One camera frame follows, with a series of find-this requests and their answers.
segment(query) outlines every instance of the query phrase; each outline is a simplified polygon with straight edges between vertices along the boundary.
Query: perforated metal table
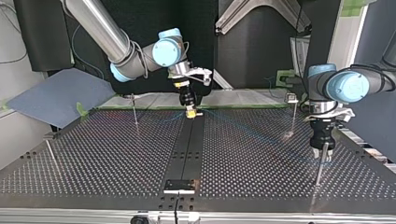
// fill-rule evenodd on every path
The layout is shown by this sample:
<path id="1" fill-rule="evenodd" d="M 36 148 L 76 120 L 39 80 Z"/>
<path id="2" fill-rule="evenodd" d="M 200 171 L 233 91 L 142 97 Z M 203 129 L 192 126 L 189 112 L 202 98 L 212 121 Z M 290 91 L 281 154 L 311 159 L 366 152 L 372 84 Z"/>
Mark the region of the perforated metal table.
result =
<path id="1" fill-rule="evenodd" d="M 1 208 L 396 215 L 396 176 L 334 131 L 315 188 L 311 129 L 291 109 L 99 110 L 0 171 Z M 165 195 L 168 179 L 193 195 Z"/>

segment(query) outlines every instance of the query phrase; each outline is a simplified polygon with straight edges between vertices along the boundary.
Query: metal rod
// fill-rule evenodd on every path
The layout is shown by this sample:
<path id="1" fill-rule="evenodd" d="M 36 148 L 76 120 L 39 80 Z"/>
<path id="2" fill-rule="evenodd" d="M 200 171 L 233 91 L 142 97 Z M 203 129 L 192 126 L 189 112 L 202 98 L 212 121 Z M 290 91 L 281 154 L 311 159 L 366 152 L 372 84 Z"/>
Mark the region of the metal rod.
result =
<path id="1" fill-rule="evenodd" d="M 49 149 L 50 157 L 55 160 L 55 155 L 53 154 L 52 147 L 50 146 L 50 141 L 46 140 L 47 148 Z"/>
<path id="2" fill-rule="evenodd" d="M 322 157 L 320 159 L 320 165 L 319 165 L 317 183 L 316 183 L 317 187 L 320 186 L 320 179 L 321 179 L 321 175 L 322 175 L 322 172 L 323 172 L 324 162 L 326 161 L 326 158 L 327 158 L 327 150 L 328 149 L 329 149 L 329 143 L 325 143 L 323 145 Z"/>

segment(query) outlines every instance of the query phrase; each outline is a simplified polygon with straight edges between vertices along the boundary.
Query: robotic arm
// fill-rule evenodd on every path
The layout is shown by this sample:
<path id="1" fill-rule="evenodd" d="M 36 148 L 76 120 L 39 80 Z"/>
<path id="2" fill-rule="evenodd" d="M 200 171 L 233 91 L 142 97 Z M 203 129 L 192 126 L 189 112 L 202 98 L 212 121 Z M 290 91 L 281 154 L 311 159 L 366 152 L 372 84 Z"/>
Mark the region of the robotic arm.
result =
<path id="1" fill-rule="evenodd" d="M 367 95 L 396 89 L 396 32 L 381 62 L 372 65 L 351 65 L 336 71 L 334 64 L 309 68 L 310 115 L 307 120 L 314 130 L 310 146 L 315 157 L 328 145 L 331 159 L 335 141 L 332 129 L 337 120 L 348 122 L 354 113 L 343 104 L 355 103 Z"/>
<path id="2" fill-rule="evenodd" d="M 189 79 L 200 80 L 209 86 L 212 72 L 190 67 L 187 49 L 177 28 L 160 32 L 159 41 L 141 49 L 114 22 L 100 0 L 61 1 L 66 14 L 74 17 L 108 56 L 116 80 L 126 82 L 148 77 L 149 72 L 167 67 L 169 77 L 179 89 L 180 102 L 187 108 L 187 117 L 196 117 L 196 97 Z"/>

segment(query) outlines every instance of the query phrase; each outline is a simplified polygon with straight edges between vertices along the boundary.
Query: white cable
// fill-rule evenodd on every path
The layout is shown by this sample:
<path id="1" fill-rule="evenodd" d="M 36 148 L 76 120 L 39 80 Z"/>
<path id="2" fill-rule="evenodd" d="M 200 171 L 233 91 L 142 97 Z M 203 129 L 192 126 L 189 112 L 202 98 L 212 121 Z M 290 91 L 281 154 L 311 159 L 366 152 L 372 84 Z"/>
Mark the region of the white cable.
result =
<path id="1" fill-rule="evenodd" d="M 11 25 L 14 27 L 14 29 L 18 32 L 21 33 L 21 31 L 18 29 L 18 27 L 14 24 L 14 22 L 12 22 L 11 18 L 7 15 L 7 13 L 2 9 L 2 7 L 6 7 L 9 10 L 11 10 L 15 15 L 17 15 L 17 11 L 15 10 L 14 7 L 12 7 L 11 5 L 0 1 L 0 9 L 3 12 L 3 14 L 6 16 L 7 20 L 9 21 L 9 23 L 11 23 Z M 24 52 L 24 54 L 19 58 L 19 59 L 15 59 L 15 60 L 11 60 L 11 61 L 6 61 L 6 62 L 0 62 L 0 64 L 5 64 L 5 63 L 16 63 L 19 62 L 21 60 L 23 60 L 25 57 L 27 56 L 27 50 Z"/>

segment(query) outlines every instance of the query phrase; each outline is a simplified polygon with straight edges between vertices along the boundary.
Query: white wall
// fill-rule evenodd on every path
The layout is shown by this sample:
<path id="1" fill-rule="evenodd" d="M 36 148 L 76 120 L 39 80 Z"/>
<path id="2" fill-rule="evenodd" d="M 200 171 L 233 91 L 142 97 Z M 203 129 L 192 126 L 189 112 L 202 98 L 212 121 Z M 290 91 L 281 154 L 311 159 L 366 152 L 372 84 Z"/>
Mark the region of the white wall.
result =
<path id="1" fill-rule="evenodd" d="M 335 63 L 337 69 L 349 67 L 355 62 L 366 12 L 367 6 L 359 16 L 338 18 L 328 61 Z"/>
<path id="2" fill-rule="evenodd" d="M 12 0 L 0 0 L 13 6 Z M 2 9 L 18 25 L 15 14 Z M 0 62 L 20 58 L 25 46 L 19 34 L 0 10 Z M 17 63 L 0 63 L 0 103 L 29 90 L 44 80 L 44 73 L 31 71 L 28 57 Z M 0 169 L 16 160 L 21 154 L 37 146 L 50 126 L 30 119 L 12 110 L 0 108 Z"/>

